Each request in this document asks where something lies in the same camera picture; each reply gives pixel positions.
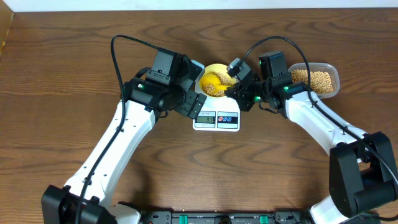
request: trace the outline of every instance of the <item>white digital scale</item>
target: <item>white digital scale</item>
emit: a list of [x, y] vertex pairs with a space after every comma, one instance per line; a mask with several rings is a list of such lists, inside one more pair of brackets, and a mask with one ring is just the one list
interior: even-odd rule
[[[226, 73], [226, 65], [213, 64], [205, 68], [203, 76], [209, 73]], [[241, 111], [237, 102], [226, 96], [209, 96], [201, 89], [201, 81], [196, 82], [195, 92], [207, 96], [198, 116], [193, 120], [193, 128], [198, 131], [239, 131]]]

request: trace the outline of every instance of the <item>brown tabletop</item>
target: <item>brown tabletop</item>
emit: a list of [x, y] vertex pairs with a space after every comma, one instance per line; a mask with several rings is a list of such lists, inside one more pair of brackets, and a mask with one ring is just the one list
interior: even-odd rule
[[[229, 63], [263, 37], [295, 41], [310, 62], [338, 70], [340, 92], [323, 100], [369, 133], [389, 136], [398, 159], [398, 9], [288, 9], [17, 13], [0, 58], [0, 222], [41, 223], [40, 198], [63, 186], [108, 127], [119, 101], [109, 44], [126, 34]], [[118, 40], [124, 81], [155, 50]], [[294, 48], [272, 40], [257, 56]], [[308, 208], [328, 195], [329, 159], [298, 125], [256, 106], [238, 133], [194, 131], [176, 112], [160, 120], [124, 170], [113, 202], [187, 211]], [[378, 210], [398, 212], [398, 203]]]

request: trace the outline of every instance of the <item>bowl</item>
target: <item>bowl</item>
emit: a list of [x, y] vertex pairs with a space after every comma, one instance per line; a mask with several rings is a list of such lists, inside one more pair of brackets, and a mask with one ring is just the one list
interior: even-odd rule
[[[333, 92], [325, 94], [317, 94], [319, 99], [330, 98], [332, 96], [335, 96], [340, 89], [340, 79], [338, 78], [338, 72], [336, 68], [332, 65], [329, 65], [328, 63], [310, 62], [308, 63], [308, 65], [310, 66], [311, 72], [327, 72], [330, 75]], [[305, 63], [296, 63], [290, 66], [289, 71], [293, 72], [293, 70], [296, 69], [306, 70], [307, 68], [305, 66]]]

